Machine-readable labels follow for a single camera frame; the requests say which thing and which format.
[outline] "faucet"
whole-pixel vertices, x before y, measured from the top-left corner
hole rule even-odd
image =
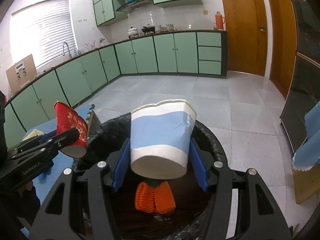
[[[63,56],[65,55],[65,54],[64,54],[64,44],[66,44],[67,47],[68,47],[69,59],[71,59],[72,56],[71,56],[71,53],[70,53],[69,45],[68,45],[68,43],[66,43],[66,42],[64,42],[63,45],[62,45],[62,48],[63,48],[63,54],[62,54],[62,55],[63,55]]]

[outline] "metal screw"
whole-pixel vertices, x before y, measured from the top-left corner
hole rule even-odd
[[[216,168],[222,168],[223,167],[223,163],[219,162],[219,161],[216,161],[216,162],[214,162],[213,166],[215,166]]]
[[[72,169],[66,168],[66,169],[64,169],[63,174],[64,175],[69,175],[69,174],[71,174],[71,172],[72,172]]]
[[[257,174],[257,171],[255,169],[249,169],[249,174],[250,175],[256,175]]]
[[[104,161],[101,161],[101,162],[98,162],[97,166],[98,166],[99,168],[104,168],[105,166],[107,166],[107,163],[104,162]]]

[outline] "orange thermos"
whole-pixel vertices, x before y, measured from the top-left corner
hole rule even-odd
[[[223,24],[224,24],[224,17],[220,12],[216,13],[216,24],[217,28],[223,30]]]

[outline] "red paper cup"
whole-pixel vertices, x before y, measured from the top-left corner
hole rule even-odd
[[[80,134],[79,139],[75,143],[64,147],[60,151],[72,158],[83,157],[87,152],[88,125],[86,121],[65,103],[56,102],[54,109],[57,115],[57,134],[63,133],[71,128],[76,128]]]

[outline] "window blind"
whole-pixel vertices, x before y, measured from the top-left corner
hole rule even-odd
[[[76,49],[69,0],[48,0],[12,14],[10,46],[14,63],[32,54],[36,67]]]

